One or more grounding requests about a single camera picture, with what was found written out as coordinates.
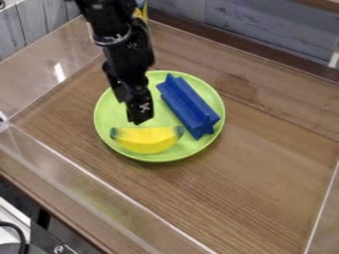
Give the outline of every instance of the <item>lime green plate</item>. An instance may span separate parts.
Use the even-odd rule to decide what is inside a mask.
[[[215,109],[220,115],[221,120],[215,125],[215,134],[205,135],[199,141],[193,139],[189,132],[185,130],[185,134],[178,140],[177,144],[166,151],[153,155],[134,154],[120,147],[114,141],[109,138],[109,130],[112,127],[134,127],[132,123],[126,121],[125,105],[118,103],[112,94],[110,89],[101,95],[93,111],[93,124],[97,134],[104,143],[121,155],[132,158],[137,161],[164,163],[181,160],[201,150],[213,142],[219,136],[224,124],[225,124],[225,107],[220,95],[216,90],[201,79],[192,75],[188,75],[176,71],[150,71],[146,73],[149,78],[149,90],[153,97],[154,117],[145,123],[140,124],[140,127],[165,127],[165,126],[182,126],[180,120],[176,118],[170,109],[166,107],[164,101],[160,98],[160,92],[156,85],[164,82],[166,74],[172,73],[174,76],[181,76],[191,84],[192,88],[204,98],[209,106]]]

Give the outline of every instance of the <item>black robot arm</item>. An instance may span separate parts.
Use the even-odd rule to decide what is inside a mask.
[[[102,71],[118,102],[126,106],[128,121],[136,125],[153,117],[145,72],[154,57],[144,21],[133,17],[134,0],[74,0],[102,48]]]

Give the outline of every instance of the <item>cable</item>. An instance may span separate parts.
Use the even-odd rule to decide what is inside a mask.
[[[26,241],[21,228],[17,225],[4,221],[0,221],[0,227],[10,227],[16,230],[20,237],[20,249],[17,254],[26,254]]]
[[[0,10],[5,9],[5,0],[0,0]]]

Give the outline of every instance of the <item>blue block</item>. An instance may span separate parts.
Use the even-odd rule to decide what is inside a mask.
[[[170,73],[162,83],[157,84],[161,98],[182,122],[189,133],[199,140],[205,134],[213,134],[220,116],[196,93],[182,77]]]

